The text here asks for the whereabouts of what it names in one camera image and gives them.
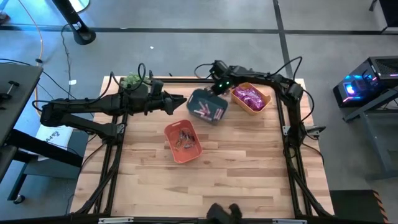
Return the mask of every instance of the wooden table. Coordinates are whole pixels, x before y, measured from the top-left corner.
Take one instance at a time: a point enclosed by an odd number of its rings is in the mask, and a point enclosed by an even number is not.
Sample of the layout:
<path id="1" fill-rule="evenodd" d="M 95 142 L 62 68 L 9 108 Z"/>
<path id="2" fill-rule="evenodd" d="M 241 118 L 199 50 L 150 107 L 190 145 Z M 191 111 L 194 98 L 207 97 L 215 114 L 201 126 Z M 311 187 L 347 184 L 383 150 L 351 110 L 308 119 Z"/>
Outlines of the wooden table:
<path id="1" fill-rule="evenodd" d="M 101 92 L 107 82 L 108 78 L 104 78 Z M 205 86 L 209 84 L 165 83 L 164 90 L 188 98 L 194 89 Z M 263 114 L 249 116 L 237 104 L 230 103 L 217 126 L 189 115 L 185 105 L 172 116 L 154 111 L 148 116 L 129 117 L 112 216 L 205 217 L 216 202 L 224 207 L 237 203 L 245 218 L 293 218 L 274 91 L 267 86 L 257 87 L 272 96 L 272 104 Z M 118 86 L 112 83 L 108 93 L 117 90 Z M 301 105 L 304 117 L 310 111 L 307 95 Z M 111 119 L 96 113 L 94 121 L 109 123 Z M 193 123 L 203 154 L 194 161 L 177 164 L 163 131 L 168 124 L 182 119 Z M 305 123 L 312 124 L 312 117 Z M 305 142 L 318 149 L 316 141 Z M 100 144 L 99 138 L 90 142 L 85 157 Z M 326 211 L 333 213 L 322 159 L 305 146 L 301 149 L 308 187 Z M 78 210 L 97 187 L 104 152 L 105 149 L 93 156 L 80 174 L 71 212 Z M 300 190 L 298 194 L 304 211 Z"/>

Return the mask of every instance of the orange basket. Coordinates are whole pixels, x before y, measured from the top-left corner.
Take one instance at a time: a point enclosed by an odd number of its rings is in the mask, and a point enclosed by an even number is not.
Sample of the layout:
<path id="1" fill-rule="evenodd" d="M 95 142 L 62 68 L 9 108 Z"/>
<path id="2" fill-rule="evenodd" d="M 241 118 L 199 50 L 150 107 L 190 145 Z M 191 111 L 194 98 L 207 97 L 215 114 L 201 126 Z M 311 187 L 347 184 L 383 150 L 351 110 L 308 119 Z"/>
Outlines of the orange basket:
<path id="1" fill-rule="evenodd" d="M 189 148 L 184 148 L 184 145 L 191 143 L 191 140 L 180 140 L 180 131 L 184 131 L 189 133 L 194 138 L 194 144 L 192 144 Z M 169 142 L 174 161 L 176 163 L 184 163 L 191 161 L 192 159 L 196 159 L 200 156 L 202 152 L 202 148 L 200 146 L 200 142 L 198 136 L 192 126 L 191 121 L 189 120 L 181 120 L 176 123 L 169 124 L 164 129 L 164 134 Z"/>
<path id="2" fill-rule="evenodd" d="M 266 96 L 263 93 L 261 93 L 256 87 L 254 87 L 254 85 L 250 84 L 250 83 L 242 83 L 239 85 L 239 87 L 241 87 L 244 90 L 247 90 L 248 88 L 254 88 L 254 90 L 256 92 L 258 92 L 262 98 L 262 100 L 264 100 L 265 102 L 265 106 L 260 110 L 260 111 L 254 111 L 252 110 L 248 105 L 246 105 L 243 101 L 241 101 L 236 95 L 235 95 L 235 90 L 232 91 L 231 94 L 231 98 L 232 101 L 234 101 L 235 103 L 237 103 L 239 106 L 241 106 L 246 112 L 248 112 L 248 114 L 250 115 L 257 115 L 259 113 L 261 113 L 262 111 L 264 111 L 264 109 L 266 108 L 266 106 L 269 104 L 269 102 L 271 102 L 271 96 Z"/>

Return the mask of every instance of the blue led light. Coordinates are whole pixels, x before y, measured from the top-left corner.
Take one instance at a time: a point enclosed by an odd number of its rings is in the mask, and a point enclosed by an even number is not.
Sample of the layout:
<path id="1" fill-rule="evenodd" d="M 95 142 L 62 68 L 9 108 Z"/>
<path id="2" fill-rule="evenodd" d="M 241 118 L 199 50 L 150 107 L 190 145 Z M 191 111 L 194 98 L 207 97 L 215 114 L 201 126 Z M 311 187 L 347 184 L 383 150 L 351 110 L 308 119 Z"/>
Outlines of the blue led light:
<path id="1" fill-rule="evenodd" d="M 355 94 L 355 91 L 353 90 L 353 86 L 352 85 L 346 85 L 346 90 L 347 90 L 347 93 L 349 93 L 349 94 Z"/>

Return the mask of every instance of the gray floor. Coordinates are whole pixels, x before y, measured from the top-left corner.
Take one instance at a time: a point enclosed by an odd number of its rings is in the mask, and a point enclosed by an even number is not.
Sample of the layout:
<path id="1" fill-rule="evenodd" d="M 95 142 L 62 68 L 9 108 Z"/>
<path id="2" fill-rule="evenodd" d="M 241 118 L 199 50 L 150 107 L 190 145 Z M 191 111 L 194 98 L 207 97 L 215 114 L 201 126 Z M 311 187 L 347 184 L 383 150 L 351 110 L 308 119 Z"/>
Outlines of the gray floor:
<path id="1" fill-rule="evenodd" d="M 61 26 L 65 21 L 50 0 L 23 0 L 37 23 Z M 379 21 L 368 11 L 370 0 L 279 0 L 285 29 L 381 30 Z M 31 24 L 16 0 L 4 9 L 12 24 Z M 272 0 L 91 0 L 81 17 L 92 27 L 129 28 L 217 28 L 277 29 Z M 67 87 L 66 56 L 58 32 L 43 32 L 44 70 Z M 325 125 L 320 147 L 331 190 L 373 189 L 384 202 L 391 222 L 398 222 L 398 179 L 367 181 L 365 176 L 378 170 L 378 163 L 364 137 L 361 124 L 346 124 L 331 89 L 368 56 L 398 55 L 396 35 L 286 35 L 290 58 L 302 55 L 298 72 L 315 99 L 313 117 Z M 72 58 L 72 86 L 76 97 L 96 97 L 102 78 L 113 71 L 126 75 L 144 62 L 156 75 L 192 75 L 193 69 L 214 59 L 228 64 L 274 71 L 283 65 L 278 34 L 176 34 L 176 33 L 97 33 L 89 45 L 77 45 L 65 33 Z M 40 45 L 34 31 L 0 31 L 0 57 L 34 63 Z M 66 94 L 42 77 L 40 83 L 54 96 Z M 39 98 L 49 96 L 39 89 Z M 27 106 L 17 128 L 34 135 L 39 118 Z M 0 185 L 0 219 L 61 215 L 76 180 L 29 177 L 22 193 L 26 202 L 13 205 L 5 201 L 21 165 L 12 164 Z"/>

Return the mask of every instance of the caster wheel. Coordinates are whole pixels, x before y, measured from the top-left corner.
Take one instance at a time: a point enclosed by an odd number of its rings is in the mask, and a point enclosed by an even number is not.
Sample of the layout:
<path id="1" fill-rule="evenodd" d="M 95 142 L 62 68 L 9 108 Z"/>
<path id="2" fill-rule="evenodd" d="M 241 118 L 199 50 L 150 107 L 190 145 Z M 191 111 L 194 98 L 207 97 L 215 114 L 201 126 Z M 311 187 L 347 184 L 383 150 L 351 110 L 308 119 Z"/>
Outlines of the caster wheel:
<path id="1" fill-rule="evenodd" d="M 23 196 L 23 195 L 18 195 L 18 197 L 17 197 L 17 199 L 15 199 L 15 201 L 13 201 L 14 202 L 14 204 L 19 204 L 19 203 L 22 203 L 23 201 L 25 200 L 25 196 Z"/>

